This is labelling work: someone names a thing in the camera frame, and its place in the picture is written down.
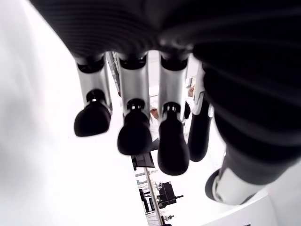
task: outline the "robotic hand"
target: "robotic hand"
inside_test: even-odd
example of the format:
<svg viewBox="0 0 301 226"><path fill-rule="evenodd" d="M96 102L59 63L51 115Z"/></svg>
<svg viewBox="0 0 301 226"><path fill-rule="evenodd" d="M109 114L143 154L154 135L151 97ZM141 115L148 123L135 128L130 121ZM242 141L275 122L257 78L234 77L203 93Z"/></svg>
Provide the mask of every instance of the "robotic hand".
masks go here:
<svg viewBox="0 0 301 226"><path fill-rule="evenodd" d="M206 194L242 204L301 156L301 3L253 0L31 0L77 63L85 108L77 136L108 130L106 51L119 53L124 127L118 149L150 151L146 52L160 51L158 163L170 175L206 154L214 107L227 144ZM188 54L202 62L188 145L183 90Z"/></svg>

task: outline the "white wall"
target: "white wall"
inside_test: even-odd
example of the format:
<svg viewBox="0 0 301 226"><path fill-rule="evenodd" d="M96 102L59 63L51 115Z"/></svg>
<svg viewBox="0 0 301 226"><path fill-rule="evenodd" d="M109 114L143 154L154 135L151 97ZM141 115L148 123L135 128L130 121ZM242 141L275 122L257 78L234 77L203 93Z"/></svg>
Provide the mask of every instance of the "white wall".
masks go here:
<svg viewBox="0 0 301 226"><path fill-rule="evenodd" d="M188 61L187 78L192 78L197 75L199 61L191 54Z"/></svg>
<svg viewBox="0 0 301 226"><path fill-rule="evenodd" d="M267 186L279 226L301 225L301 162Z"/></svg>
<svg viewBox="0 0 301 226"><path fill-rule="evenodd" d="M268 196L238 207L203 226L277 226L276 216Z"/></svg>
<svg viewBox="0 0 301 226"><path fill-rule="evenodd" d="M1 2L0 66L0 225L147 225L131 160L116 147L117 92L108 133L75 137L75 62L27 1Z"/></svg>

